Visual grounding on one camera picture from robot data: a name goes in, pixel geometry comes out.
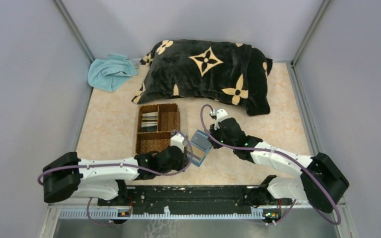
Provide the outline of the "woven brown divided basket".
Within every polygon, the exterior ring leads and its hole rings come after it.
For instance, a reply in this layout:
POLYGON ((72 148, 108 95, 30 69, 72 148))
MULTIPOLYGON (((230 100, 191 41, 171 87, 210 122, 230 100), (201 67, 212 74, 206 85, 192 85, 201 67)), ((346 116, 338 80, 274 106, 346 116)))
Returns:
POLYGON ((171 132, 180 129, 180 110, 176 103, 143 105, 138 108, 135 153, 160 152, 170 145, 171 132), (158 112, 155 132, 140 132, 143 113, 158 112))

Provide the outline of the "silver credit card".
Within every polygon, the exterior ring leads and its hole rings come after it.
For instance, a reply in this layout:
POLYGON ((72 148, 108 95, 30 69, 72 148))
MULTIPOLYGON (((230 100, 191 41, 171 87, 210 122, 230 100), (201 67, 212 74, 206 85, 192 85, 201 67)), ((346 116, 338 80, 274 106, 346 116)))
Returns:
POLYGON ((201 148, 201 150, 209 151, 212 145, 208 139, 207 133, 197 130, 191 139, 191 143, 201 148))

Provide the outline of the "teal leather card holder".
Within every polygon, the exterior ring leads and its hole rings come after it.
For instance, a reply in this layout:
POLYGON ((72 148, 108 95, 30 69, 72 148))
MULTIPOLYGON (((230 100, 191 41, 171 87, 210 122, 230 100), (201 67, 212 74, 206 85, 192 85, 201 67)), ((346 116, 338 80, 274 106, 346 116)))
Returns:
POLYGON ((190 145, 193 149, 193 155, 191 155, 191 150, 188 149, 187 157, 191 159, 191 162, 197 167, 201 166, 212 148, 212 144, 208 139, 209 137, 207 133, 201 130, 197 130, 190 140, 190 145))

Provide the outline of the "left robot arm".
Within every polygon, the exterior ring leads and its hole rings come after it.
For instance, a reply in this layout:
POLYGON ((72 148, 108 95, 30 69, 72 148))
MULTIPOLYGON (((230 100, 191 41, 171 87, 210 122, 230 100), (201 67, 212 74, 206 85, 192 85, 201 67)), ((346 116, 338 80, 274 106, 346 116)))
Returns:
POLYGON ((38 182, 43 186, 46 203, 95 197, 123 205, 129 198, 126 181, 174 176, 189 163, 187 149, 177 146, 107 161, 81 159, 76 152, 68 152, 46 165, 38 182))

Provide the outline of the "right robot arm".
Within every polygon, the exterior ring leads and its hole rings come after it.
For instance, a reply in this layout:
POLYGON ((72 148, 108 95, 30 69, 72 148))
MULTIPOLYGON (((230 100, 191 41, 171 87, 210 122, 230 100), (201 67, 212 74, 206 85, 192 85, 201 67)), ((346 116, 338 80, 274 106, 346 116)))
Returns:
POLYGON ((214 148, 227 147, 241 160, 269 166, 289 175, 268 176, 259 197, 265 204, 279 198, 309 202, 314 208, 331 213, 350 183, 341 170, 322 152, 300 155, 274 147, 261 138, 245 134, 234 118, 210 125, 209 141, 214 148))

